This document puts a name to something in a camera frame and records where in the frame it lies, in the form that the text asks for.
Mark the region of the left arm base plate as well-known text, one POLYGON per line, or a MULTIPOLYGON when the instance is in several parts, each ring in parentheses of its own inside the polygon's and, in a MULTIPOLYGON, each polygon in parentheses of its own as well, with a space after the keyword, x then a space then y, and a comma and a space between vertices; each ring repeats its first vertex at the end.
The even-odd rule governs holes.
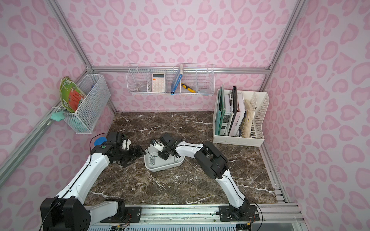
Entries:
POLYGON ((139 223, 142 214, 142 207, 127 207, 122 212, 118 212, 114 216, 105 218, 104 220, 100 221, 101 223, 119 223, 119 224, 126 224, 126 223, 139 223))

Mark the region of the white plastic storage box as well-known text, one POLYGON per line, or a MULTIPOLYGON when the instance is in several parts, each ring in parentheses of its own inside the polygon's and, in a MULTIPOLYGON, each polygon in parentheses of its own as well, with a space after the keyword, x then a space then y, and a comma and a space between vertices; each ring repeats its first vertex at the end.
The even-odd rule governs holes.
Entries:
POLYGON ((156 148, 152 147, 152 146, 148 147, 145 150, 145 152, 146 152, 146 155, 144 156, 144 158, 145 158, 145 167, 148 170, 152 171, 152 172, 162 171, 162 170, 166 170, 166 169, 169 169, 169 168, 180 166, 180 165, 182 165, 182 163, 184 162, 184 159, 185 159, 185 157, 176 158, 176 157, 173 157, 173 156, 169 156, 169 158, 167 160, 163 160, 162 158, 158 157, 158 150, 156 148), (156 167, 155 168, 148 168, 147 167, 146 159, 149 156, 156 157, 156 167))

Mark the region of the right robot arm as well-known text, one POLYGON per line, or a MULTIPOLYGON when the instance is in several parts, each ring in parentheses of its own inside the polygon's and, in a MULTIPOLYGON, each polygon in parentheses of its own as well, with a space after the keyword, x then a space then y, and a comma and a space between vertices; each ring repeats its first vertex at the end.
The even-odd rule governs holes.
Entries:
POLYGON ((204 173, 216 180, 221 186, 232 208, 230 216, 241 220, 247 215, 250 202, 235 184, 227 164, 227 158, 212 142, 187 143, 181 140, 177 141, 166 133, 159 140, 152 140, 149 146, 155 148, 158 157, 163 160, 167 160, 170 156, 196 159, 204 173))

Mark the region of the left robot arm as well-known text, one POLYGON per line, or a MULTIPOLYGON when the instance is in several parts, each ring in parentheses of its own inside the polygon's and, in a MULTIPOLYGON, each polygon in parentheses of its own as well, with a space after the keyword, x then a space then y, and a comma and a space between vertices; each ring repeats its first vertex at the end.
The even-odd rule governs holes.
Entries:
POLYGON ((129 225, 134 218, 123 199, 109 199, 95 206, 86 206, 85 199, 107 166, 112 163, 127 167, 145 151, 132 145, 120 132, 106 133, 101 144, 90 148, 84 166, 70 183, 55 197, 46 198, 40 205, 41 231, 87 231, 102 221, 129 225))

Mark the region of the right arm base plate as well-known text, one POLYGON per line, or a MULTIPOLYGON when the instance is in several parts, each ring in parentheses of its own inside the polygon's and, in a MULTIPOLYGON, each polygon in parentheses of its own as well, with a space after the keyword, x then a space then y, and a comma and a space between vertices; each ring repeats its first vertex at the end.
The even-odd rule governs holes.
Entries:
POLYGON ((257 222, 260 221, 257 206, 249 206, 248 211, 240 212, 232 206, 219 206, 216 215, 219 216, 221 222, 243 221, 257 222))

